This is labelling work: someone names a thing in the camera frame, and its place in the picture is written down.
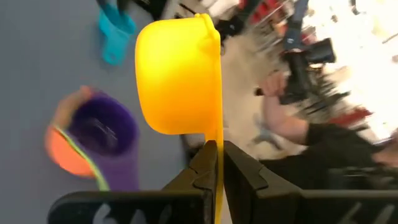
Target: blue plastic object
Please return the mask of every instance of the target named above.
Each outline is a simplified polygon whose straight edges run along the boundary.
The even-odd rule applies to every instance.
[[[126,56],[130,37],[136,30],[134,21],[125,13],[107,4],[99,16],[99,29],[105,35],[103,59],[111,65],[119,65]]]

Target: hand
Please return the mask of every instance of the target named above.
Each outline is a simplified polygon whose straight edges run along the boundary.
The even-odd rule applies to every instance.
[[[284,74],[278,70],[274,70],[269,74],[260,85],[264,96],[282,96],[285,93],[286,78]]]
[[[93,90],[88,86],[81,86],[80,89],[61,100],[52,124],[61,129],[67,129],[72,121],[74,112],[93,96]]]

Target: green stripe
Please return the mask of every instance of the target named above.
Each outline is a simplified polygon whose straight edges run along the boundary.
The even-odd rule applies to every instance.
[[[90,165],[91,170],[94,172],[94,175],[97,180],[97,184],[100,190],[109,190],[109,185],[105,181],[104,176],[102,175],[101,171],[97,168],[95,163],[90,159],[89,156],[87,156],[76,144],[75,142],[68,136],[67,133],[65,133],[62,129],[54,126],[54,128],[62,134],[62,136],[68,141],[69,145],[77,152],[79,155],[84,158]]]

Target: person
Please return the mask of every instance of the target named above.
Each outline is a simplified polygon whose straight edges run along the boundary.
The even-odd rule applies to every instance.
[[[331,169],[398,167],[396,143],[380,149],[354,131],[335,124],[313,124],[287,116],[279,103],[286,84],[278,71],[261,83],[264,121],[273,133],[308,147],[296,156],[261,161],[268,169],[302,189],[327,189]]]

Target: black sleeve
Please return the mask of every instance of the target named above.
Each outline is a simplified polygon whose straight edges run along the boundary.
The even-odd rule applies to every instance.
[[[310,147],[304,154],[328,164],[329,168],[376,165],[371,155],[377,147],[350,129],[335,124],[310,124],[306,140]]]
[[[340,134],[349,134],[356,135],[353,131],[348,130],[346,128],[339,127],[335,124],[313,124],[310,123],[308,126],[307,136],[305,138],[305,145],[312,146],[314,144],[318,144],[323,141],[323,139],[328,136],[335,135],[337,133]]]
[[[324,189],[327,169],[306,154],[260,161],[269,170],[302,189]]]

